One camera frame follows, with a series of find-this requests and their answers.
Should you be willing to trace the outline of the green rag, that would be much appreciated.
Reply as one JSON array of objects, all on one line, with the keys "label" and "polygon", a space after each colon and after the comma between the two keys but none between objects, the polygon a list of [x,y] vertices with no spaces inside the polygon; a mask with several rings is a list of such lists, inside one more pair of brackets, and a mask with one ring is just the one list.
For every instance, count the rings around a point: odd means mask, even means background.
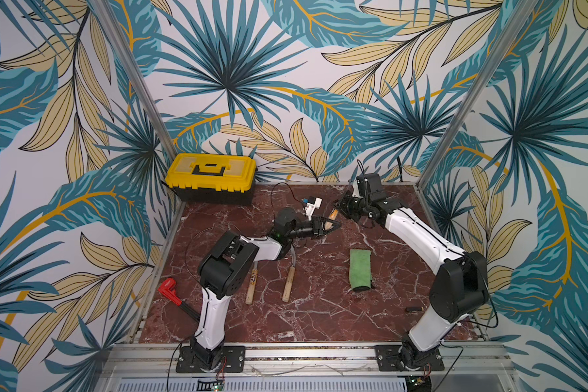
[{"label": "green rag", "polygon": [[352,291],[362,292],[372,288],[371,256],[369,250],[350,250],[349,282]]}]

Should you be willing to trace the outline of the sickle labelled handle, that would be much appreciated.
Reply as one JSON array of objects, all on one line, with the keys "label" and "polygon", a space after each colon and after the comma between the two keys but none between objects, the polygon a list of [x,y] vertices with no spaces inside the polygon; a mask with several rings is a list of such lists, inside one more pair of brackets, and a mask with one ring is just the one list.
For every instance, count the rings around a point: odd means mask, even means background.
[{"label": "sickle labelled handle", "polygon": [[[333,209],[332,212],[330,213],[328,219],[331,220],[331,221],[332,220],[335,220],[336,217],[337,217],[337,215],[338,215],[338,210],[337,209]],[[330,230],[331,228],[333,228],[333,223],[326,222],[324,228],[325,228],[325,230]]]}]

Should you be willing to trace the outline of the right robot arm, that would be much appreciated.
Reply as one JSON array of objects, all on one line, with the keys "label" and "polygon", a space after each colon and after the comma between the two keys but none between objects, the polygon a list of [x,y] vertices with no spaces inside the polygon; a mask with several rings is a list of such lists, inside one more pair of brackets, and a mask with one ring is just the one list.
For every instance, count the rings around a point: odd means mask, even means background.
[{"label": "right robot arm", "polygon": [[357,176],[353,193],[341,197],[338,208],[348,219],[367,217],[397,236],[434,274],[429,307],[402,339],[405,358],[416,362],[433,355],[458,323],[490,299],[484,256],[435,232],[410,207],[385,192],[377,173]]}]

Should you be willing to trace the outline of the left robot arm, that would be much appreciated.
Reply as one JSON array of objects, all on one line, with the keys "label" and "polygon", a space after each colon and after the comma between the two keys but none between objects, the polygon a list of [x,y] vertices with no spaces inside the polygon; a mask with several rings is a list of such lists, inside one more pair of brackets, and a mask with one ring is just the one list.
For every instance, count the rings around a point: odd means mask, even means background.
[{"label": "left robot arm", "polygon": [[276,215],[266,236],[225,232],[199,265],[203,302],[192,348],[201,354],[221,350],[230,300],[255,262],[279,261],[287,256],[294,239],[323,238],[339,228],[341,223],[329,217],[304,217],[286,207]]}]

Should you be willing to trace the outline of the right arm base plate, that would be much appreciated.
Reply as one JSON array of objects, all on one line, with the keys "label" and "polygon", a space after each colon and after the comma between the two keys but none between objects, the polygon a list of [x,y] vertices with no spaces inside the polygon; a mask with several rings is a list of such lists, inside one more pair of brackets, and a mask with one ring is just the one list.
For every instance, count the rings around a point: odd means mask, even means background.
[{"label": "right arm base plate", "polygon": [[402,345],[374,346],[377,366],[380,372],[417,372],[444,370],[442,356],[437,348],[421,352]]}]

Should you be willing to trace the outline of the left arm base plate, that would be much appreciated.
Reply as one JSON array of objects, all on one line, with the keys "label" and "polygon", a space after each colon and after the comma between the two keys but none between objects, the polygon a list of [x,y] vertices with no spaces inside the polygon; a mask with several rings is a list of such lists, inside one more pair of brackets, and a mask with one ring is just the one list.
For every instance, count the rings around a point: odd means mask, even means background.
[{"label": "left arm base plate", "polygon": [[222,346],[206,351],[200,346],[183,346],[179,356],[177,373],[216,372],[242,373],[246,359],[245,346]]}]

